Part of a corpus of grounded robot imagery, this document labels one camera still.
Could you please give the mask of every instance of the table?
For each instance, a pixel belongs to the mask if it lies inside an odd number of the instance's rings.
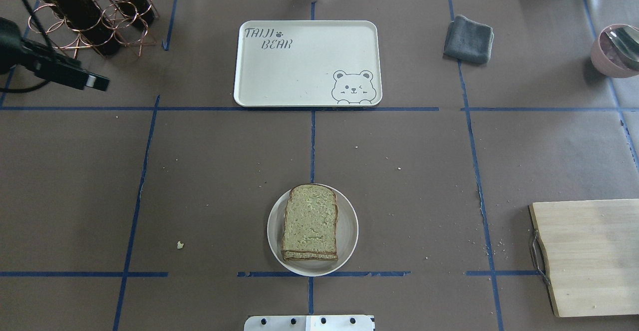
[[[639,79],[588,60],[595,31],[639,23],[618,7],[638,0],[153,1],[168,50],[80,56],[107,92],[0,99],[2,329],[241,330],[311,313],[375,315],[379,330],[637,329],[636,315],[553,315],[528,205],[638,196]],[[1,4],[25,20],[19,0]],[[455,14],[493,26],[487,65],[441,55]],[[239,108],[242,22],[313,18],[376,24],[381,104]],[[308,182],[359,217],[332,277],[290,276],[267,243],[271,206]]]

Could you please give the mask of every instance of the wooden cutting board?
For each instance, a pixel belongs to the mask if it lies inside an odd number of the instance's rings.
[[[639,314],[639,199],[534,202],[558,317]]]

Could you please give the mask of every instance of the bear drawing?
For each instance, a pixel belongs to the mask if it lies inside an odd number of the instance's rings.
[[[338,104],[371,104],[377,96],[372,87],[372,72],[363,70],[359,74],[346,74],[338,70],[333,74],[335,86],[333,99]]]

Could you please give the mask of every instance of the plate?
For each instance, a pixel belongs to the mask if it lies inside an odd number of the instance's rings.
[[[288,270],[302,276],[323,276],[339,269],[344,265],[355,250],[359,237],[359,223],[357,214],[351,202],[338,190],[328,185],[327,188],[333,190],[337,196],[337,261],[285,261],[282,256],[282,236],[284,235],[284,215],[286,203],[289,199],[289,192],[285,192],[276,201],[271,209],[269,221],[267,222],[267,238],[273,255]]]
[[[240,27],[235,102],[244,107],[371,107],[381,101],[375,24],[251,20]]]

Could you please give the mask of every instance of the pink bowl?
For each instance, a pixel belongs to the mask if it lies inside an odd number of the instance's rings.
[[[608,36],[605,35],[606,31],[621,28],[622,26],[626,26],[626,24],[612,24],[606,26],[603,30],[601,30],[601,33],[599,33],[597,39],[593,42],[593,47],[591,48],[591,60],[593,61],[595,68],[602,74],[613,78],[629,78],[631,76],[639,75],[639,71],[628,69],[619,58],[613,57],[613,61],[606,56],[606,54],[614,56],[615,53],[612,42],[609,40]]]

